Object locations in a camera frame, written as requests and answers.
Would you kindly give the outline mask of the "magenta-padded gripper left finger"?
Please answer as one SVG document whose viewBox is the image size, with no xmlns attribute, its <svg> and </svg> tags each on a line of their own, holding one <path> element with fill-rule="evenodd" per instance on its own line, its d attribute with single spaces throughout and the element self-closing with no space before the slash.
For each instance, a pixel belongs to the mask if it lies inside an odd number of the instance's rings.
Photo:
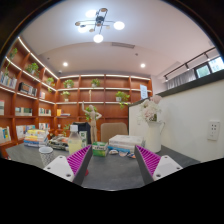
<svg viewBox="0 0 224 224">
<path fill-rule="evenodd" d="M 92 146 L 87 145 L 67 157 L 59 155 L 44 170 L 81 186 L 91 157 Z"/>
</svg>

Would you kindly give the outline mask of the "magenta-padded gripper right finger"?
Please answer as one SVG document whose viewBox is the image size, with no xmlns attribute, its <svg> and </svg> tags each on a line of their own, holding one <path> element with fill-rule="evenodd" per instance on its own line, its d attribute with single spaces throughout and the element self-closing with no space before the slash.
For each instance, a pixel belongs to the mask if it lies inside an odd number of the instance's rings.
<svg viewBox="0 0 224 224">
<path fill-rule="evenodd" d="M 182 167 L 168 155 L 159 156 L 139 145 L 135 146 L 134 154 L 145 184 L 160 180 L 182 169 Z"/>
</svg>

